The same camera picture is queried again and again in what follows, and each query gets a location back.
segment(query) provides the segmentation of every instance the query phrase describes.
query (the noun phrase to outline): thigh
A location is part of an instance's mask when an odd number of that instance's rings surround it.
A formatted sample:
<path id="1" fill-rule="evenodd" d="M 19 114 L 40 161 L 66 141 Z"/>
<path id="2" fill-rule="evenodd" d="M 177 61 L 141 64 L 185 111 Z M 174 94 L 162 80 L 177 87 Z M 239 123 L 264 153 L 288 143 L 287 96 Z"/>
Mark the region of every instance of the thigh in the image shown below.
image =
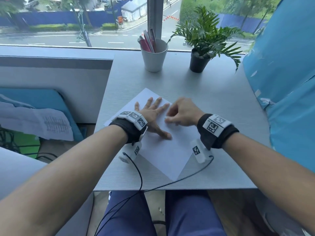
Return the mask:
<path id="1" fill-rule="evenodd" d="M 165 191 L 168 236 L 226 236 L 206 190 Z"/>
<path id="2" fill-rule="evenodd" d="M 105 210 L 108 215 L 102 220 L 97 236 L 157 236 L 144 193 L 136 193 L 137 191 L 111 192 Z M 136 195 L 117 211 L 126 201 L 118 203 L 134 194 Z"/>

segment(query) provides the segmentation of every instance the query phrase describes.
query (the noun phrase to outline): road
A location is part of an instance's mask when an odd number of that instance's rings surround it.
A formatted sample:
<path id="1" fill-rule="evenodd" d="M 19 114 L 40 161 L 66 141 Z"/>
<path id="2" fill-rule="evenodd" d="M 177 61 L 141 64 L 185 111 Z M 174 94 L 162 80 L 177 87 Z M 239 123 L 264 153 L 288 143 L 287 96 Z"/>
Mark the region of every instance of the road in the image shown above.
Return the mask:
<path id="1" fill-rule="evenodd" d="M 172 4 L 163 11 L 163 18 L 173 16 L 179 18 L 181 0 Z M 177 21 L 172 18 L 167 18 L 162 23 L 162 39 L 166 42 L 175 30 Z M 127 30 L 119 31 L 92 31 L 89 33 L 89 38 L 92 47 L 111 48 L 111 49 L 139 49 L 137 39 L 139 35 L 147 29 L 147 22 Z M 0 35 L 0 44 L 12 45 L 29 45 L 29 46 L 66 46 L 66 47 L 86 47 L 84 41 L 77 42 L 78 32 L 41 32 L 41 33 L 15 33 Z M 248 50 L 251 42 L 241 40 L 237 46 L 241 46 L 241 50 Z M 168 44 L 169 50 L 190 51 L 192 48 L 183 46 L 184 38 L 175 36 Z"/>

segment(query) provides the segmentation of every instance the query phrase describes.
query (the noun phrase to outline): person's left hand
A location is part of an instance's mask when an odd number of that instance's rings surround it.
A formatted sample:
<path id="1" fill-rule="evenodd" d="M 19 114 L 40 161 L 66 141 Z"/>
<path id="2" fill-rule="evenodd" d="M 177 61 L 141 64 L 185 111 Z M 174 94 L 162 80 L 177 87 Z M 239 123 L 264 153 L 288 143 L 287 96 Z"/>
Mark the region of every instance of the person's left hand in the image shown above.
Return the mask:
<path id="1" fill-rule="evenodd" d="M 161 137 L 165 139 L 171 139 L 172 135 L 168 133 L 167 131 L 163 131 L 158 124 L 156 123 L 157 116 L 161 114 L 164 110 L 166 110 L 169 107 L 169 103 L 164 104 L 162 107 L 158 106 L 160 105 L 162 98 L 159 97 L 154 104 L 152 104 L 153 98 L 149 98 L 147 101 L 147 104 L 144 106 L 142 110 L 139 110 L 139 103 L 135 103 L 135 111 L 141 113 L 143 117 L 148 122 L 148 131 L 154 132 L 159 134 Z"/>

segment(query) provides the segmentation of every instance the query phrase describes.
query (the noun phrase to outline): window glass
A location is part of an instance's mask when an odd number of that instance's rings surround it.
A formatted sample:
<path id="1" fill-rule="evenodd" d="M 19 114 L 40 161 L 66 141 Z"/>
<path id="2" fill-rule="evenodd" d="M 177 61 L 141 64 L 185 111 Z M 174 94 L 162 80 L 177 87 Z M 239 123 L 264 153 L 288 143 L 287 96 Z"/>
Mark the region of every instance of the window glass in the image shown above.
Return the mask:
<path id="1" fill-rule="evenodd" d="M 228 42 L 238 42 L 235 47 L 247 52 L 253 46 L 254 40 L 266 25 L 280 0 L 172 0 L 171 5 L 163 12 L 162 39 L 168 40 L 178 23 L 186 20 L 194 22 L 198 5 L 218 14 L 217 27 L 238 27 L 242 35 L 234 35 Z M 192 47 L 182 36 L 175 36 L 168 44 L 171 50 L 191 51 Z"/>
<path id="2" fill-rule="evenodd" d="M 0 44 L 139 49 L 145 29 L 147 0 L 0 0 Z"/>

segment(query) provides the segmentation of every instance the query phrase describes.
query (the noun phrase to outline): desk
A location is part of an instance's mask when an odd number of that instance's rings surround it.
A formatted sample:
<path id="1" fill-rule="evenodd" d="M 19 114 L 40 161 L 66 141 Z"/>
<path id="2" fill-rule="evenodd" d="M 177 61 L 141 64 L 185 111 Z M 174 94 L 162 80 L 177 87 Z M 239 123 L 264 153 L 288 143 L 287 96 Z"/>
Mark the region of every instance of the desk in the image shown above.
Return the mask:
<path id="1" fill-rule="evenodd" d="M 163 70 L 150 73 L 144 69 L 140 51 L 117 51 L 108 78 L 95 131 L 144 88 L 171 103 L 180 96 L 193 100 L 204 112 L 218 114 L 233 122 L 239 131 L 270 146 L 267 117 L 257 102 L 245 77 L 243 67 L 235 73 L 234 62 L 226 57 L 211 60 L 204 72 L 189 70 L 190 53 L 168 52 Z M 214 160 L 199 174 L 162 189 L 256 188 L 241 168 L 223 150 L 214 149 Z M 142 189 L 171 182 L 142 156 L 135 163 L 143 177 Z M 179 178 L 198 171 L 201 165 L 191 157 Z M 133 165 L 114 158 L 97 186 L 102 190 L 138 190 L 140 177 Z"/>

